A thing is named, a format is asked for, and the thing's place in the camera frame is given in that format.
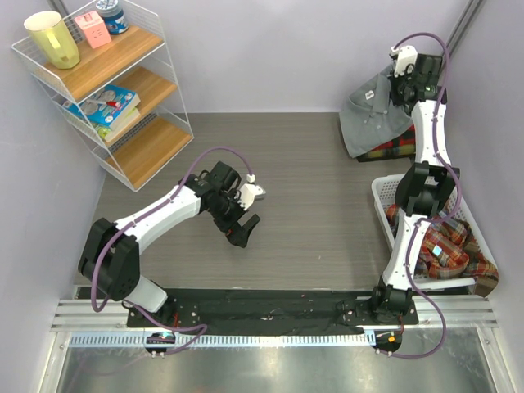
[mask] plaid shirt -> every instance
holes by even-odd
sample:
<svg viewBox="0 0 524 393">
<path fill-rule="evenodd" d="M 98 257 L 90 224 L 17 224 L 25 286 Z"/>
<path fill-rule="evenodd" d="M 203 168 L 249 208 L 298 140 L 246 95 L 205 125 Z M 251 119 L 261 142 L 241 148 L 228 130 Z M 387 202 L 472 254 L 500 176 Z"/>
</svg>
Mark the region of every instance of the plaid shirt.
<svg viewBox="0 0 524 393">
<path fill-rule="evenodd" d="M 408 130 L 399 137 L 375 147 L 371 151 L 358 156 L 358 162 L 375 160 L 388 160 L 391 158 L 401 158 L 413 156 L 415 154 L 415 128 L 409 127 Z"/>
<path fill-rule="evenodd" d="M 393 233 L 398 211 L 395 205 L 386 210 Z M 447 211 L 440 212 L 441 217 L 447 214 Z M 482 254 L 471 227 L 458 219 L 430 225 L 422 241 L 415 274 L 436 279 L 473 277 L 474 293 L 480 296 L 487 296 L 499 282 L 497 268 Z"/>
</svg>

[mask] wooden shelf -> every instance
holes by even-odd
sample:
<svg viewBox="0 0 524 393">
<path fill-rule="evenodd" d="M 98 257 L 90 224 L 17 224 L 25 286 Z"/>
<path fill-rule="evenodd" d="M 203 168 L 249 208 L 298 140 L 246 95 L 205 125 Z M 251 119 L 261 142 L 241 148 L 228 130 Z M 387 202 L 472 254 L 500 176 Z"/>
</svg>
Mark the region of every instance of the wooden shelf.
<svg viewBox="0 0 524 393">
<path fill-rule="evenodd" d="M 166 97 L 177 89 L 177 85 L 167 79 L 153 74 L 149 70 L 139 66 L 122 79 L 117 79 L 113 84 L 122 88 L 133 90 L 140 97 L 137 109 L 140 116 L 133 120 L 127 127 L 121 129 L 117 134 L 111 136 L 111 140 L 106 142 L 109 147 L 127 133 L 134 125 L 146 117 L 155 106 L 160 104 Z"/>
<path fill-rule="evenodd" d="M 186 146 L 191 138 L 191 135 L 174 124 L 156 117 L 113 153 L 113 157 L 136 190 Z M 118 168 L 111 158 L 106 162 Z"/>
<path fill-rule="evenodd" d="M 45 67 L 61 78 L 73 98 L 80 101 L 163 42 L 133 25 L 111 38 L 110 43 L 96 49 L 89 47 L 87 41 L 79 43 L 80 63 L 69 70 L 59 70 L 51 63 Z"/>
</svg>

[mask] pink box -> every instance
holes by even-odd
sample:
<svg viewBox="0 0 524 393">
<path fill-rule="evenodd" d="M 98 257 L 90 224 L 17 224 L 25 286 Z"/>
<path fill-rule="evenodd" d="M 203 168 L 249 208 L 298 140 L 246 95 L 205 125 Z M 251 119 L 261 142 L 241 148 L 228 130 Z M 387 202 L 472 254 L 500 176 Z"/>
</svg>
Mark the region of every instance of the pink box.
<svg viewBox="0 0 524 393">
<path fill-rule="evenodd" d="M 96 11 L 91 11 L 87 14 L 77 16 L 75 18 L 75 22 L 84 32 L 89 46 L 93 49 L 111 42 L 111 36 L 107 31 L 104 20 L 97 14 Z"/>
</svg>

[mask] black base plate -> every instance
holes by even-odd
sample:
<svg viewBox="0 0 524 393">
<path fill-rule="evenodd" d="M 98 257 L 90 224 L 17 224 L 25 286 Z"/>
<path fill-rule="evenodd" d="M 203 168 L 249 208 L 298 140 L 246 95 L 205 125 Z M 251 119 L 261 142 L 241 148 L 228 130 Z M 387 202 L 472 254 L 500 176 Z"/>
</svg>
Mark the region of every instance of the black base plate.
<svg viewBox="0 0 524 393">
<path fill-rule="evenodd" d="M 397 318 L 376 318 L 360 296 L 370 291 L 251 291 L 166 289 L 176 299 L 180 327 L 206 323 L 206 334 L 224 336 L 311 336 L 361 334 L 358 325 L 397 324 Z M 152 325 L 139 313 L 130 328 Z M 403 318 L 417 324 L 417 313 Z"/>
</svg>

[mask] yellow cup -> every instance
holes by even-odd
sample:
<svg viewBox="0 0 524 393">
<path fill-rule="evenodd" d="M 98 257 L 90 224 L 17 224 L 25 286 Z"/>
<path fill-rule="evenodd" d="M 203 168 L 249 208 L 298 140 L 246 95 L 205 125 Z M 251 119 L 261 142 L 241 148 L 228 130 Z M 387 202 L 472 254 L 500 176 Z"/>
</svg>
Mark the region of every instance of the yellow cup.
<svg viewBox="0 0 524 393">
<path fill-rule="evenodd" d="M 79 49 L 58 12 L 37 12 L 25 20 L 24 27 L 56 68 L 64 70 L 79 63 Z"/>
</svg>

